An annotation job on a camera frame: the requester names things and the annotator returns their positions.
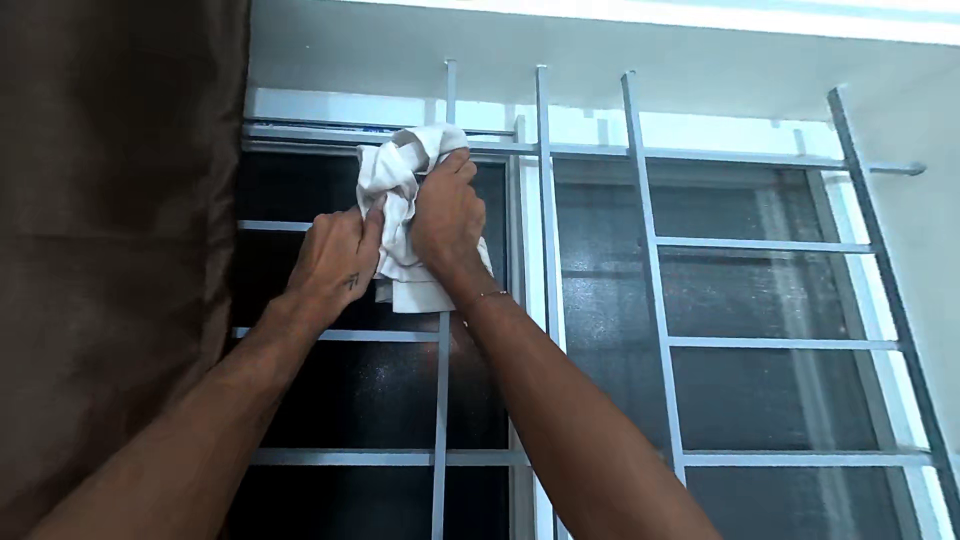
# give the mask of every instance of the tattoo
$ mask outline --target tattoo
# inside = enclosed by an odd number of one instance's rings
[[[350,274],[350,277],[344,282],[344,285],[349,287],[349,290],[353,290],[353,287],[360,282],[360,274]]]

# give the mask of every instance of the curtain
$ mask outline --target curtain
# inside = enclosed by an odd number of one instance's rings
[[[248,0],[0,8],[0,538],[220,357]]]

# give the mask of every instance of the bracelet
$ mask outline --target bracelet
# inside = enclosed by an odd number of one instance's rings
[[[483,300],[484,297],[488,297],[488,296],[499,296],[499,295],[502,295],[502,294],[509,295],[510,293],[507,292],[507,291],[505,291],[505,290],[494,290],[494,291],[490,291],[490,292],[481,293],[480,296],[474,298],[469,304],[467,304],[466,306],[464,306],[464,308],[461,309],[461,312],[462,312],[462,313],[466,313],[468,309],[470,309],[471,307],[473,307],[474,305],[476,305],[477,302],[480,302],[481,300]]]

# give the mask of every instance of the window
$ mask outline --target window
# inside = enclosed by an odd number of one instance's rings
[[[545,68],[537,83],[542,129]],[[484,236],[501,284],[727,537],[937,538],[950,527],[940,509],[960,508],[955,480],[866,194],[870,165],[839,94],[831,105],[847,160],[644,148],[638,114],[627,148],[530,143],[522,114],[512,132],[473,130]],[[282,291],[313,216],[354,204],[345,147],[395,127],[247,123],[235,336]],[[322,538],[564,537],[455,321],[394,314],[372,294],[349,307],[271,424],[234,535],[281,522]]]

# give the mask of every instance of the rag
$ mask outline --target rag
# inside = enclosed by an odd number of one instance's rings
[[[423,266],[410,242],[410,222],[416,213],[418,177],[429,174],[451,152],[468,145],[463,130],[434,124],[400,130],[383,145],[359,146],[360,176],[357,204],[364,217],[384,194],[383,238],[376,267],[376,301],[393,302],[394,313],[451,311],[453,302]],[[477,251],[492,274],[487,242]]]

